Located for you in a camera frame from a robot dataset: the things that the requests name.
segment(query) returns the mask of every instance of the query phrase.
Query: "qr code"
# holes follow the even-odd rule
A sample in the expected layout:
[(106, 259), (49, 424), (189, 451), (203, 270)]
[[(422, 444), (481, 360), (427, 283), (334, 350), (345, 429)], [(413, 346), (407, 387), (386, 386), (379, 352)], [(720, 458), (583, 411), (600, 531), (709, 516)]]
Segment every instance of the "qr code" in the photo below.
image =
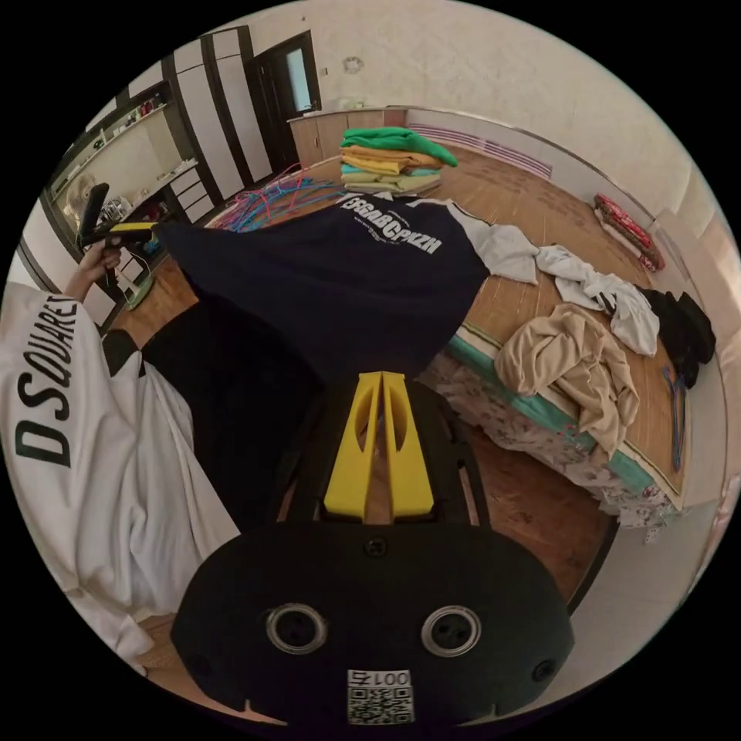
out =
[(352, 726), (392, 726), (414, 721), (408, 671), (347, 673), (347, 721)]
[(413, 720), (411, 687), (347, 688), (347, 721), (352, 726), (392, 726)]

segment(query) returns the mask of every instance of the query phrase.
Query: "hand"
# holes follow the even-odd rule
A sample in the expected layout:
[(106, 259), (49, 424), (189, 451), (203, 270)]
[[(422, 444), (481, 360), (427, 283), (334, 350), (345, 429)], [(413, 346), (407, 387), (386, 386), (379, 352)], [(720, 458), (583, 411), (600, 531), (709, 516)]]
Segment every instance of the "hand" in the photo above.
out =
[[(113, 237), (111, 241), (114, 245), (117, 245), (121, 240), (119, 237)], [(85, 256), (80, 260), (77, 272), (90, 283), (95, 283), (105, 275), (106, 270), (116, 268), (120, 264), (120, 249), (117, 247), (106, 248), (105, 241), (101, 240), (90, 246)]]
[[(114, 237), (112, 241), (114, 245), (119, 244), (120, 237)], [(101, 241), (90, 246), (67, 284), (64, 292), (66, 296), (84, 301), (90, 287), (106, 274), (106, 270), (120, 264), (120, 249), (116, 246), (106, 248), (105, 244)]]

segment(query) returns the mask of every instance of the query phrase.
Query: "screw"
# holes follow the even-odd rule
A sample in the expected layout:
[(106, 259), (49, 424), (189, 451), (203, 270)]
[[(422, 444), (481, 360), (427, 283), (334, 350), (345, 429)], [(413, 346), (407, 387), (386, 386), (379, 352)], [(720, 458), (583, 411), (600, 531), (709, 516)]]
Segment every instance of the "screw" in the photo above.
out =
[(556, 673), (556, 662), (552, 658), (546, 659), (546, 661), (540, 662), (533, 669), (533, 681), (543, 682), (544, 680), (552, 677)]
[(366, 556), (371, 558), (380, 558), (386, 555), (387, 545), (383, 538), (371, 538), (363, 545)]

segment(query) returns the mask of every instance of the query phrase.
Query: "white jacket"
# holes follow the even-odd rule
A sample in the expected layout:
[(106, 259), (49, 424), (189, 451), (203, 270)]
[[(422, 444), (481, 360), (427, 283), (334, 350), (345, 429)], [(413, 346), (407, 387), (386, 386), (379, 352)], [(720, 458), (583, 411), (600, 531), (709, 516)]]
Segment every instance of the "white jacket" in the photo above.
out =
[(193, 453), (184, 399), (135, 353), (115, 377), (77, 301), (9, 283), (0, 313), (2, 447), (57, 584), (121, 657), (174, 613), (198, 566), (238, 531)]

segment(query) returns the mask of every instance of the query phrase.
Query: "shelf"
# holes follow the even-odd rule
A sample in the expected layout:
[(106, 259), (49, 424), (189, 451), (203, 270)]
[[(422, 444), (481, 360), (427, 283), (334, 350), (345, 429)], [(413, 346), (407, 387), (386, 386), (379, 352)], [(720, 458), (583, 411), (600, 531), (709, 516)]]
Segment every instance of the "shelf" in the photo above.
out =
[(198, 166), (197, 160), (185, 160), (185, 161), (188, 162), (187, 167), (183, 167), (182, 169), (178, 170), (175, 173), (171, 172), (166, 177), (158, 180), (157, 184), (151, 190), (149, 190), (149, 192), (145, 196), (143, 196), (138, 201), (131, 204), (131, 208), (127, 211), (125, 216), (121, 217), (120, 221), (125, 222), (145, 201), (148, 201), (153, 195), (156, 195), (157, 193), (159, 193), (159, 191), (161, 191), (162, 188), (165, 188), (173, 180), (177, 180), (181, 175), (185, 174), (189, 170), (192, 170), (194, 167)]
[(59, 197), (62, 195), (62, 193), (67, 189), (69, 184), (92, 162), (102, 151), (106, 150), (114, 141), (117, 141), (121, 137), (125, 137), (128, 132), (133, 129), (135, 126), (138, 126), (141, 124), (142, 121), (147, 120), (149, 116), (153, 116), (156, 113), (160, 113), (160, 111), (167, 108), (167, 106), (171, 105), (170, 103), (163, 103), (158, 108), (155, 108), (154, 110), (151, 110), (149, 113), (146, 113), (144, 116), (142, 116), (139, 120), (134, 121), (133, 123), (130, 123), (123, 131), (119, 132), (115, 137), (111, 137), (100, 149), (96, 149), (74, 172), (74, 174), (69, 175), (66, 183), (52, 196), (52, 203), (56, 203), (57, 200), (59, 200)]

